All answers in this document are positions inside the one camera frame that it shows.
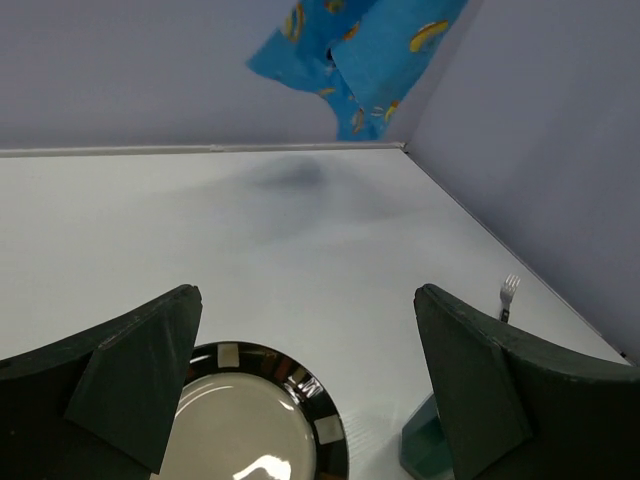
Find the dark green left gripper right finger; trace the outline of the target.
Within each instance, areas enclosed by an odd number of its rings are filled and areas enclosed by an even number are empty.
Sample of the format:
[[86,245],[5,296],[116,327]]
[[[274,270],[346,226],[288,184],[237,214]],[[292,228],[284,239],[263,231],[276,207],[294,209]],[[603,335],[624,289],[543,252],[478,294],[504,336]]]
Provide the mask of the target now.
[[455,478],[638,478],[638,368],[546,341],[433,284],[414,309]]

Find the teal mug cream inside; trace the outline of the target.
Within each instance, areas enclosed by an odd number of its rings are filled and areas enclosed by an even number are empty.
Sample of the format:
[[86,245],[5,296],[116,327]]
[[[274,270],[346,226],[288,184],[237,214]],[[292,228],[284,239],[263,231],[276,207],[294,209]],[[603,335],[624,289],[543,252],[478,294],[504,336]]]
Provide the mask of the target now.
[[399,462],[417,480],[453,480],[452,457],[434,394],[427,397],[401,430]]

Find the black rimmed cream plate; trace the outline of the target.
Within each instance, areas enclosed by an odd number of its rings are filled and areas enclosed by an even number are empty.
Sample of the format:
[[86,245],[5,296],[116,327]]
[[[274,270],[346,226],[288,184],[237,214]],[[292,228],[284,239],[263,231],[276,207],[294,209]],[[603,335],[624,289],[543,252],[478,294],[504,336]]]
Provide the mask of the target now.
[[330,479],[350,471],[333,399],[300,362],[260,344],[196,347],[159,479]]

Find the silver fork black handle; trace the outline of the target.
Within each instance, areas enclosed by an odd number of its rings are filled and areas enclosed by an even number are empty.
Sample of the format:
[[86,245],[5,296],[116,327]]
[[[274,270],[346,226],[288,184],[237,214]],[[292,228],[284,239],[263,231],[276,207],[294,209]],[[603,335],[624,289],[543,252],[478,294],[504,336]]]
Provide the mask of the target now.
[[507,323],[509,321],[511,304],[519,287],[520,281],[521,279],[519,276],[510,274],[506,277],[501,286],[499,294],[501,301],[499,320],[503,323]]

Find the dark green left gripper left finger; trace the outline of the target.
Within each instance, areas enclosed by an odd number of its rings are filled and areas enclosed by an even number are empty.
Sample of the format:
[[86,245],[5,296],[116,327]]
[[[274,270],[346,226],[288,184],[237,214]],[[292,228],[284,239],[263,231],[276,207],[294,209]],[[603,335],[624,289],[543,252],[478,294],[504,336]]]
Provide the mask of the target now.
[[159,472],[202,314],[181,285],[115,319],[1,362],[4,479]]

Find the blue space print cloth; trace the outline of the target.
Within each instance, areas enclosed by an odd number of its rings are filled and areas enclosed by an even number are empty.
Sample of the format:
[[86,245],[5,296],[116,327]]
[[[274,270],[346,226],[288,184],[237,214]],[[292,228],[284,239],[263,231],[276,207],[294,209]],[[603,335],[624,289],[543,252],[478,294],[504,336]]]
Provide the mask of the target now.
[[298,1],[247,66],[324,99],[335,114],[338,140],[376,141],[466,4]]

